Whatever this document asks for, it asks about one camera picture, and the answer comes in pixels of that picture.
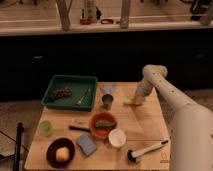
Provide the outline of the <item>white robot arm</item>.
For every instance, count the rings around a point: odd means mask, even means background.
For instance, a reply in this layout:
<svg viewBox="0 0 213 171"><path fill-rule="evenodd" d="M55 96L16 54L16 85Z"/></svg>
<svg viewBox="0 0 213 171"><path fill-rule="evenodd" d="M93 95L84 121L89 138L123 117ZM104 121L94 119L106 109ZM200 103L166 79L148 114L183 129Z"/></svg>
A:
<svg viewBox="0 0 213 171"><path fill-rule="evenodd" d="M168 82L167 73L163 65L144 66L134 100L156 88L174 110L170 171L213 171L213 112Z"/></svg>

